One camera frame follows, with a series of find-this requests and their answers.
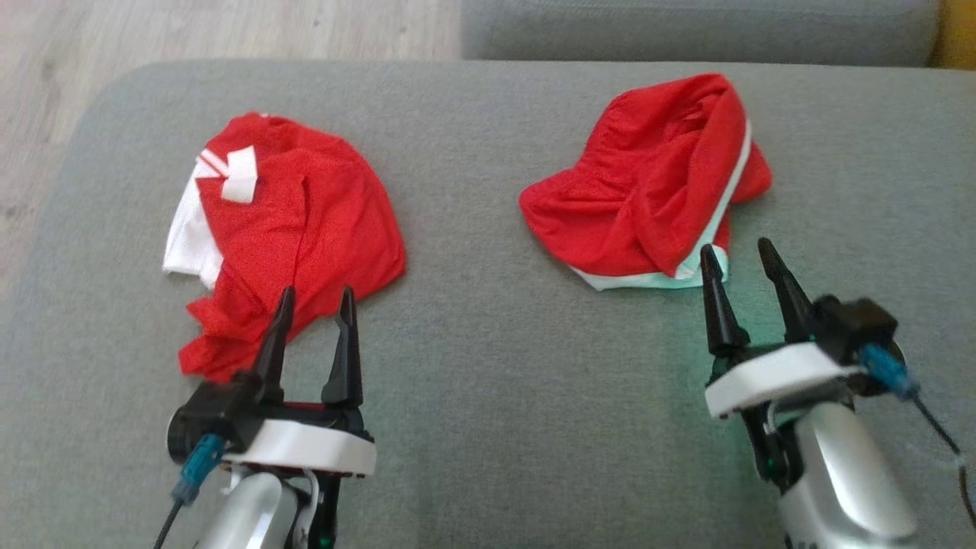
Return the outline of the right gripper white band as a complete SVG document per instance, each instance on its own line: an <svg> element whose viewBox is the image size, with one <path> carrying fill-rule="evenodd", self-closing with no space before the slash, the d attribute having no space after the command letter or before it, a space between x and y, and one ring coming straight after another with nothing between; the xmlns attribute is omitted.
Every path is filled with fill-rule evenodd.
<svg viewBox="0 0 976 549"><path fill-rule="evenodd" d="M757 241L766 277L774 285L792 345L746 359L732 357L750 344L722 284L711 244L700 249L708 351L725 371L705 387L715 419L742 418L761 480L779 490L861 490L863 426L854 410L861 366L837 364L810 341L811 302L770 239Z"/></svg>

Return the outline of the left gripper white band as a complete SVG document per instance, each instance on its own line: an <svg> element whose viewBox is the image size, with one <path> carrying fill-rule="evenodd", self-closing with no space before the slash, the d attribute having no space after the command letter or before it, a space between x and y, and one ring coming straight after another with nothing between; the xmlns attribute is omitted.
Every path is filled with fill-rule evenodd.
<svg viewBox="0 0 976 549"><path fill-rule="evenodd" d="M284 402L281 375L295 310L284 288L253 372L259 402ZM345 286L335 316L339 339L321 404L287 403L266 419L246 451L224 456L230 486L222 508L223 548L335 548L339 487L375 471L377 449L359 410L363 385L355 291Z"/></svg>

